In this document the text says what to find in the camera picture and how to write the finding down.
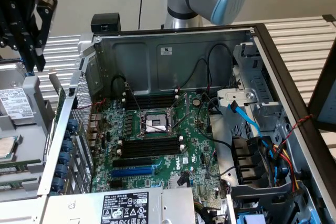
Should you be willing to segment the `green RAM stick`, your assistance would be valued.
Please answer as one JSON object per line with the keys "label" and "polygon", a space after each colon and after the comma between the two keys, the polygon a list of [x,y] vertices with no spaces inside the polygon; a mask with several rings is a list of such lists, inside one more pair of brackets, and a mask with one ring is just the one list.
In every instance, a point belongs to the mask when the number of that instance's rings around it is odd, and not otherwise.
{"label": "green RAM stick", "polygon": [[37,178],[29,178],[29,179],[20,179],[20,180],[10,180],[6,182],[0,182],[0,191],[7,190],[17,190],[23,189],[24,183],[37,182]]}
{"label": "green RAM stick", "polygon": [[20,162],[0,162],[0,174],[21,172],[37,173],[42,172],[43,169],[44,164],[39,159]]}

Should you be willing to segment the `dark leaning panel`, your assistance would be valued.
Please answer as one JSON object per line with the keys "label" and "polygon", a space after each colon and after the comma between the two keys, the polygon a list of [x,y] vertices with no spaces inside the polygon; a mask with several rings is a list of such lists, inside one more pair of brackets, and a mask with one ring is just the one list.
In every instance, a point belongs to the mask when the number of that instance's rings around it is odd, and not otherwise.
{"label": "dark leaning panel", "polygon": [[336,39],[308,104],[318,129],[336,132]]}

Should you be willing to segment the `CPU socket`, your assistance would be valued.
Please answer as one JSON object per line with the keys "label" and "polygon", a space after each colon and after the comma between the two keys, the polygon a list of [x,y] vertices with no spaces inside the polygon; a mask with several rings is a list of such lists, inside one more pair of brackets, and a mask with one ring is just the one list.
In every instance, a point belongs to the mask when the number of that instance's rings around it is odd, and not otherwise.
{"label": "CPU socket", "polygon": [[137,114],[139,119],[139,138],[161,138],[177,135],[175,113],[170,109],[143,110]]}

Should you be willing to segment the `black RAM slot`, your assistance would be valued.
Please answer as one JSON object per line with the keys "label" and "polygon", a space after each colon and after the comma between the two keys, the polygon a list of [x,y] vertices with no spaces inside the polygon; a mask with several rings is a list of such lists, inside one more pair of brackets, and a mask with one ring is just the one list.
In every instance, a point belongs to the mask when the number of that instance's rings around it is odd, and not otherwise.
{"label": "black RAM slot", "polygon": [[124,142],[122,145],[124,150],[134,151],[134,150],[179,150],[180,143],[177,141],[168,141],[168,142]]}
{"label": "black RAM slot", "polygon": [[156,94],[135,94],[136,99],[175,99],[175,93],[156,93]]}
{"label": "black RAM slot", "polygon": [[136,99],[138,103],[173,103],[172,99]]}
{"label": "black RAM slot", "polygon": [[124,156],[162,156],[180,154],[179,146],[154,146],[154,147],[123,147],[120,148]]}
{"label": "black RAM slot", "polygon": [[139,158],[139,157],[153,157],[153,156],[167,156],[167,155],[177,155],[181,151],[177,150],[153,150],[153,151],[130,151],[117,149],[117,154],[122,158]]}
{"label": "black RAM slot", "polygon": [[178,137],[161,137],[161,138],[143,138],[143,139],[135,139],[135,140],[119,140],[118,144],[126,147],[126,146],[159,146],[159,145],[167,145],[167,146],[179,146],[180,140]]}
{"label": "black RAM slot", "polygon": [[173,99],[163,99],[163,100],[137,100],[137,103],[135,101],[128,101],[127,107],[137,107],[137,104],[140,106],[140,108],[167,108],[170,107],[175,101]]}

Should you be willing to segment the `blue plastic drive bracket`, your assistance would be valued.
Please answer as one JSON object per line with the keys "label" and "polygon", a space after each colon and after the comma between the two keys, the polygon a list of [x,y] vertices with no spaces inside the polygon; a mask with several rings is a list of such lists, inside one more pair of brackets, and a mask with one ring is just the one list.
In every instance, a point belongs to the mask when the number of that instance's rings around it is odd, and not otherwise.
{"label": "blue plastic drive bracket", "polygon": [[300,211],[292,208],[288,211],[278,212],[276,216],[271,214],[239,214],[237,224],[322,224],[318,213],[314,209]]}

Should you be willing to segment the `silver hard disk white label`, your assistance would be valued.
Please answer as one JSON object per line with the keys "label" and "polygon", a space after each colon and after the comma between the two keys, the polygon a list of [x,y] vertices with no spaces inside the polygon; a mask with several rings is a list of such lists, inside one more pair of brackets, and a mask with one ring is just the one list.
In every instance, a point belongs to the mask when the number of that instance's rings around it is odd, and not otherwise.
{"label": "silver hard disk white label", "polygon": [[0,61],[0,115],[16,126],[35,124],[31,100],[23,84],[28,77],[20,62]]}

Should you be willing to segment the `green graphics card metal bracket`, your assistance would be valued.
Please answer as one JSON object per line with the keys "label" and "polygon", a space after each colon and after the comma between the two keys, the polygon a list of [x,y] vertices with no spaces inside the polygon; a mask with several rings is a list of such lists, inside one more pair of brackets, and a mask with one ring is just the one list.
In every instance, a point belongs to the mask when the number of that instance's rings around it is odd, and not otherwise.
{"label": "green graphics card metal bracket", "polygon": [[52,86],[54,87],[57,95],[58,95],[58,102],[57,102],[57,107],[55,110],[55,122],[58,123],[59,118],[60,118],[60,114],[62,111],[62,107],[64,105],[64,101],[66,99],[66,93],[62,87],[62,84],[60,82],[60,80],[57,77],[57,72],[53,69],[50,70],[49,72],[49,80],[52,84]]}

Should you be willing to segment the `green Dell motherboard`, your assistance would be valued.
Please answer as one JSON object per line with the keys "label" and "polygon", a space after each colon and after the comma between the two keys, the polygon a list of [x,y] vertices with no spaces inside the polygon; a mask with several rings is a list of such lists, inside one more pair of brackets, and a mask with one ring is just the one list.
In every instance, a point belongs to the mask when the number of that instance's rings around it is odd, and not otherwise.
{"label": "green Dell motherboard", "polygon": [[[173,176],[187,174],[190,176],[193,198],[201,205],[217,209],[225,196],[221,188],[220,170],[215,142],[212,135],[210,117],[218,115],[219,109],[214,97],[197,92],[187,93],[190,98],[190,114],[176,128],[180,140],[180,154],[153,156],[151,166],[153,175],[132,177],[111,177],[112,161],[121,159],[117,149],[122,148],[119,140],[142,139],[137,137],[139,130],[138,111],[136,107],[128,108],[124,100],[109,100],[91,118],[91,137],[96,140],[93,150],[95,170],[92,180],[92,192],[157,188],[169,189],[169,180]],[[193,99],[200,100],[200,106],[192,104]],[[110,181],[121,179],[123,188],[111,189]]]}

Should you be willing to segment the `grey power supply with label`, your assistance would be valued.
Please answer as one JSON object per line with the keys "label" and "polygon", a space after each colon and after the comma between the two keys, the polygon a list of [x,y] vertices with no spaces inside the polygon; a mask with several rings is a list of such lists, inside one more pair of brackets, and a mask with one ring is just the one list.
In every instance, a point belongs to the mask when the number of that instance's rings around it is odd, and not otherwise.
{"label": "grey power supply with label", "polygon": [[189,188],[145,188],[50,197],[43,224],[195,224]]}

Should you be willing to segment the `metal socket cover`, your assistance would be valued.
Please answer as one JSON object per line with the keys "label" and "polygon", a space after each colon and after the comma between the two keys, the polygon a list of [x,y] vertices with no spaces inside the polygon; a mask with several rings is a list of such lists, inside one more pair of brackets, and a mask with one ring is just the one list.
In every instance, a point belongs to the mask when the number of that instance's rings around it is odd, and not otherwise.
{"label": "metal socket cover", "polygon": [[169,107],[171,117],[171,130],[177,128],[190,114],[190,98],[185,92],[175,99]]}

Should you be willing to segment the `thin metal locking lever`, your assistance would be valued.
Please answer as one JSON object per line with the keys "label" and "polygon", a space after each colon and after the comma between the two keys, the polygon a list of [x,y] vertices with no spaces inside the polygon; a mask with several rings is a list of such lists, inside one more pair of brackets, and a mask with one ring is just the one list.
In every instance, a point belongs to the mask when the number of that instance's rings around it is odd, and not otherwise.
{"label": "thin metal locking lever", "polygon": [[[134,92],[132,91],[130,84],[127,81],[125,81],[124,85],[125,90],[130,93],[133,100],[137,103],[137,100],[135,99]],[[156,111],[143,110],[140,108],[138,104],[136,110],[138,111],[137,116],[140,122],[140,129],[142,129],[142,127],[144,126],[145,133],[170,132],[166,116],[157,114]]]}

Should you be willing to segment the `small silver chipset heatsink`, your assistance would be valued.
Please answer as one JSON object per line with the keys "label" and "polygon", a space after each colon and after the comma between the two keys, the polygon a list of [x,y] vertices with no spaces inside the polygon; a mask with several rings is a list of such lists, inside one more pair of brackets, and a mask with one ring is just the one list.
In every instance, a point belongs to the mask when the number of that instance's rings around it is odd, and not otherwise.
{"label": "small silver chipset heatsink", "polygon": [[169,180],[169,189],[188,188],[190,186],[190,176],[187,174],[182,174],[181,176],[173,176]]}

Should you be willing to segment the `long black expansion slot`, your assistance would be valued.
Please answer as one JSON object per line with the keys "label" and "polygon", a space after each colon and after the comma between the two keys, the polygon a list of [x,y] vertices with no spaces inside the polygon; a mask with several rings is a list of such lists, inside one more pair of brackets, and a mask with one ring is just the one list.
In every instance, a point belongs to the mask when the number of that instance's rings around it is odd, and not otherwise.
{"label": "long black expansion slot", "polygon": [[152,158],[150,157],[121,158],[112,161],[113,168],[151,166],[151,165],[152,165]]}

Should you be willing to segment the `grey computer part with label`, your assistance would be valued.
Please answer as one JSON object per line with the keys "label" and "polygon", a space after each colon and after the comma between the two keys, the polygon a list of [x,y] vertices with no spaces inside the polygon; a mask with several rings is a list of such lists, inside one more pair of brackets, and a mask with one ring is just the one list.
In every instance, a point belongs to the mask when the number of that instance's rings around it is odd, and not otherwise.
{"label": "grey computer part with label", "polygon": [[[39,78],[28,73],[23,88],[31,100],[35,124],[16,126],[8,116],[0,115],[0,137],[22,136],[22,142],[16,146],[11,156],[6,159],[0,159],[0,162],[20,162],[39,159],[43,162],[45,167],[47,158],[46,147],[51,123],[55,114],[50,102],[43,98],[39,85]],[[21,172],[0,174],[0,182],[37,178],[37,182],[35,183],[24,183],[23,189],[0,191],[0,202],[35,198],[43,176],[43,171],[37,173]]]}

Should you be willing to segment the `blue expansion slot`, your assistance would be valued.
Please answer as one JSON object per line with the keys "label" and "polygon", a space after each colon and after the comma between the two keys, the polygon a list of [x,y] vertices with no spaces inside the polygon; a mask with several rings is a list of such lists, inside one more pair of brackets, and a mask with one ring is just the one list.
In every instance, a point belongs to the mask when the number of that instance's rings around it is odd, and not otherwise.
{"label": "blue expansion slot", "polygon": [[111,177],[132,177],[153,175],[155,173],[154,167],[135,167],[126,169],[117,169],[111,171]]}

